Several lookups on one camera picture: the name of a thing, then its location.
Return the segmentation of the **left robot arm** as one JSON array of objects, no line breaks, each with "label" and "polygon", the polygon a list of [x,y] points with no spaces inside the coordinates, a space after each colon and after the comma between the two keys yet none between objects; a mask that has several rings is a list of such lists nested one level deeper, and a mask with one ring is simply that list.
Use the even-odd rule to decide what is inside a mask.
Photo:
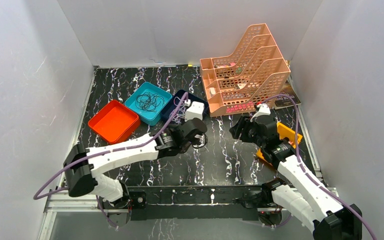
[{"label": "left robot arm", "polygon": [[131,199],[128,188],[121,180],[106,176],[106,172],[183,154],[190,146],[200,145],[206,132],[206,124],[193,118],[180,125],[170,124],[155,135],[147,133],[113,145],[85,148],[75,144],[63,162],[68,195],[76,198],[93,194],[124,208]]}]

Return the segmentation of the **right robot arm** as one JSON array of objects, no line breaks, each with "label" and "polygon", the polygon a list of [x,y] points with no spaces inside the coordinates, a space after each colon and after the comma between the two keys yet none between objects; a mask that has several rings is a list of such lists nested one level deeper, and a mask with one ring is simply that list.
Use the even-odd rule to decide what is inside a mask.
[{"label": "right robot arm", "polygon": [[233,139],[259,147],[263,159],[270,163],[296,188],[276,178],[262,186],[261,199],[268,207],[287,209],[309,229],[315,240],[362,239],[361,210],[346,206],[310,172],[298,158],[297,145],[291,145],[294,132],[280,129],[271,115],[256,118],[241,116],[229,129]]}]

